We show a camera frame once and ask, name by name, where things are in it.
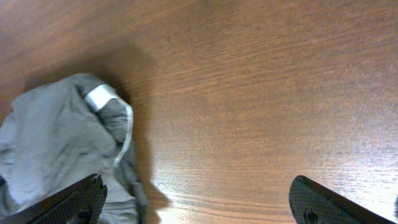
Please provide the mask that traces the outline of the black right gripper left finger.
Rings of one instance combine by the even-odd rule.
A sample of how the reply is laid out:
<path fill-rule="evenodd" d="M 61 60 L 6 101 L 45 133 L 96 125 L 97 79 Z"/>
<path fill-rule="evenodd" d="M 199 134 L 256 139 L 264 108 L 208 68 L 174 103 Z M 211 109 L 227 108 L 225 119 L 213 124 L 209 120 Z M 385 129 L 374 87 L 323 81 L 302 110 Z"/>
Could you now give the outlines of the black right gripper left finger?
<path fill-rule="evenodd" d="M 107 194 L 101 175 L 91 174 L 1 224 L 97 224 Z"/>

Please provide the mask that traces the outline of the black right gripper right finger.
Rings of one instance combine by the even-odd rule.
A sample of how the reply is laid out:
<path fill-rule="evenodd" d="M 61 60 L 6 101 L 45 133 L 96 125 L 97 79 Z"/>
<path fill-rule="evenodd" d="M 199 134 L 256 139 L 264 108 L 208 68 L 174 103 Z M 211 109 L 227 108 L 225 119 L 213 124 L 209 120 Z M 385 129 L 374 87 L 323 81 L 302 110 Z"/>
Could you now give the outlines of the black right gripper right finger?
<path fill-rule="evenodd" d="M 297 223 L 394 223 L 304 175 L 298 175 L 292 181 L 289 189 L 289 206 Z"/>

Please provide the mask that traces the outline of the grey shorts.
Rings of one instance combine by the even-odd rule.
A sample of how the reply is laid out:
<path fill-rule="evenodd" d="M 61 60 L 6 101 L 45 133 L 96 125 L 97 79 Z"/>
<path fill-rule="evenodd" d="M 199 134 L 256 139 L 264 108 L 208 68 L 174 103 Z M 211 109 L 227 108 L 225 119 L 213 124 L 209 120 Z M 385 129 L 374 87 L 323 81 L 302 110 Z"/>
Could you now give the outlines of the grey shorts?
<path fill-rule="evenodd" d="M 99 174 L 108 188 L 99 222 L 144 223 L 133 122 L 132 107 L 90 73 L 16 98 L 1 125 L 1 218 Z"/>

